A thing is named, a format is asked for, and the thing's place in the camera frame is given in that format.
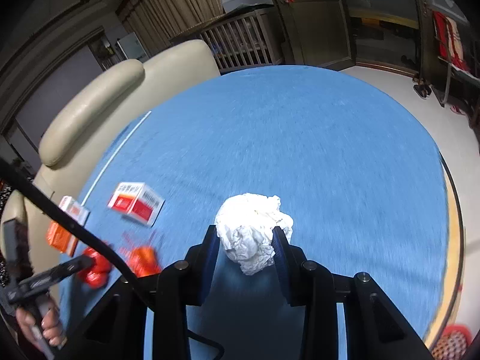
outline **orange and white box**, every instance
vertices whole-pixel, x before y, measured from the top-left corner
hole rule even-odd
[[[113,192],[108,207],[152,227],[164,202],[145,183],[122,182]]]
[[[71,196],[61,198],[58,206],[62,211],[75,219],[80,226],[85,224],[88,214],[90,214],[90,211],[80,205],[80,203]],[[78,244],[78,238],[54,221],[50,222],[49,229],[46,232],[46,240],[49,245],[62,253],[68,254],[70,257],[74,255],[75,248]]]

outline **screw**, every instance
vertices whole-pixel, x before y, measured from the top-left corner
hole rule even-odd
[[[302,262],[302,267],[307,271],[314,271],[315,269],[317,269],[317,263],[308,259],[307,261]]]
[[[185,261],[184,259],[178,260],[173,266],[177,268],[179,271],[182,271],[184,269],[188,268],[188,261]]]
[[[371,279],[370,275],[366,272],[357,273],[357,277],[359,278],[360,281],[363,281],[364,283],[370,281]]]

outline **barcode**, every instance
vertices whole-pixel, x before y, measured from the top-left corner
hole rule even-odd
[[[157,208],[158,205],[160,204],[158,199],[147,191],[143,192],[142,199],[145,200],[145,203],[147,203],[149,206],[151,206],[154,209]]]
[[[126,192],[126,193],[137,193],[140,190],[139,185],[131,185],[131,184],[123,184],[120,185],[118,188],[119,192]]]

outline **curtain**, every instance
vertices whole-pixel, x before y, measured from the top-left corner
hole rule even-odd
[[[222,0],[127,0],[119,18],[152,56],[173,37],[222,14]]]

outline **blue table surface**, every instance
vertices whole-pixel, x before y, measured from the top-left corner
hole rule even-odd
[[[137,121],[105,152],[79,200]],[[165,198],[152,228],[107,209],[121,181],[146,182]],[[278,195],[294,220],[292,244],[333,273],[369,272],[425,335],[442,295],[446,188],[435,142],[399,103],[316,67],[247,69],[206,81],[159,105],[130,137],[85,204],[86,228],[117,251],[151,239],[165,267],[202,241],[225,199],[246,192]],[[62,283],[69,332],[104,291]],[[303,313],[286,304],[274,266],[245,276],[222,250],[205,304],[187,310],[189,328],[224,345],[225,359],[262,360],[298,358]],[[152,321],[149,313],[145,359]],[[215,355],[194,341],[190,348],[194,360]]]

